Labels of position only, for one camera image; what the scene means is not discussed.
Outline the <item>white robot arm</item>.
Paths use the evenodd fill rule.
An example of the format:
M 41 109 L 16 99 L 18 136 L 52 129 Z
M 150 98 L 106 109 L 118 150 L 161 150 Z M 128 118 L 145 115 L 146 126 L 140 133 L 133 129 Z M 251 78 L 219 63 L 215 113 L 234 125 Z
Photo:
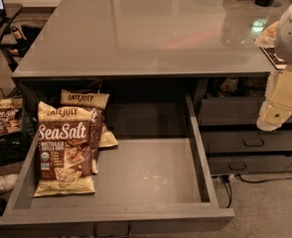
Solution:
M 283 70 L 269 74 L 256 121 L 258 129 L 274 131 L 292 115 L 292 4 L 254 42 L 260 48 L 273 48 L 286 63 Z

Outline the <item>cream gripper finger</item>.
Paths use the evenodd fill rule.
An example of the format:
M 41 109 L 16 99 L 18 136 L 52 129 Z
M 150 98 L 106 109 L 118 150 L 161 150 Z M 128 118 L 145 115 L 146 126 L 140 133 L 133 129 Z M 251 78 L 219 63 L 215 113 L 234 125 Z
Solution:
M 274 131 L 292 115 L 292 64 L 267 78 L 265 100 L 259 110 L 256 126 L 262 131 Z

